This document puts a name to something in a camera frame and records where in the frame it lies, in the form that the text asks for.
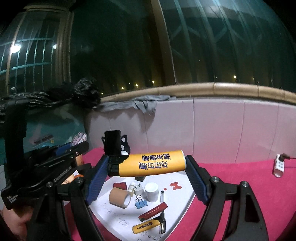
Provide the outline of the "left hand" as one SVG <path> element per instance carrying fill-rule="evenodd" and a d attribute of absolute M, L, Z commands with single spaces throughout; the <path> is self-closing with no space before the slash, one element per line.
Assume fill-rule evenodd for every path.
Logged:
<path fill-rule="evenodd" d="M 1 210 L 1 240 L 26 240 L 27 224 L 33 211 L 30 206 L 8 210 L 4 205 Z"/>

